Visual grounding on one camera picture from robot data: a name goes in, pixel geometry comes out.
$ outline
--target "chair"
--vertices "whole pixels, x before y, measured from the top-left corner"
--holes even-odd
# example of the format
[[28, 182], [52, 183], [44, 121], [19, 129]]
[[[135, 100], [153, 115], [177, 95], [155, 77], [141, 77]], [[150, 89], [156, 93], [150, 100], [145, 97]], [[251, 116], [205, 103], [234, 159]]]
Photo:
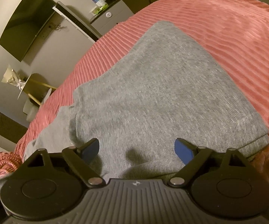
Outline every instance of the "chair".
[[[51, 93], [52, 93], [52, 89], [50, 88], [41, 102], [42, 105], [50, 97]], [[31, 98], [27, 98], [24, 108], [23, 108], [23, 112], [27, 115], [27, 121], [32, 122], [36, 114], [38, 113], [38, 111], [39, 111], [38, 103], [34, 101], [32, 102]]]

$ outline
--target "pink blanket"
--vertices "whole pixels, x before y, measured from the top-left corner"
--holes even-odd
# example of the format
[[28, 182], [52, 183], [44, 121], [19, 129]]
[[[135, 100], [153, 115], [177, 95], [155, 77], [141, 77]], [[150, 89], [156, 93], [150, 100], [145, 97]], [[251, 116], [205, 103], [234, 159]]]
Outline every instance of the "pink blanket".
[[[22, 163], [26, 145], [72, 104], [80, 84], [109, 70], [159, 20], [197, 40], [228, 72], [269, 128], [269, 5], [257, 0], [159, 0], [103, 36], [40, 108], [14, 153], [0, 153], [0, 175]], [[253, 161], [269, 181], [269, 146]]]

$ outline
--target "wall-mounted tv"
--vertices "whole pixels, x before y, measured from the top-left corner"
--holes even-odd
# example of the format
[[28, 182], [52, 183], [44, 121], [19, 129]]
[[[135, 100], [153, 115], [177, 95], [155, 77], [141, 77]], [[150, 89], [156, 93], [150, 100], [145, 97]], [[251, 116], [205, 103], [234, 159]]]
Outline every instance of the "wall-mounted tv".
[[54, 14], [53, 0], [22, 0], [0, 38], [0, 45], [22, 61], [33, 41]]

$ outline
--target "gold table leg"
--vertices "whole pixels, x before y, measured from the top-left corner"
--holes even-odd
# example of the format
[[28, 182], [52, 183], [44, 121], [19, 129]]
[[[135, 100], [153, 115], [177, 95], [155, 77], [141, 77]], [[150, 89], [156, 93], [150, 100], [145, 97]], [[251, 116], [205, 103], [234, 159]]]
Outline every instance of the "gold table leg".
[[28, 93], [28, 96], [33, 99], [37, 104], [39, 104], [39, 106], [42, 106], [42, 103], [40, 101], [38, 101], [35, 97], [33, 97], [32, 94]]
[[49, 87], [49, 88], [54, 89], [54, 90], [57, 89], [56, 87], [53, 87], [53, 86], [48, 85], [48, 84], [43, 83], [43, 82], [36, 81], [36, 80], [34, 80], [34, 79], [31, 79], [31, 78], [29, 79], [29, 81], [32, 81], [32, 82], [34, 82], [34, 83], [37, 83], [37, 84], [42, 85], [42, 86], [45, 86], [45, 87]]

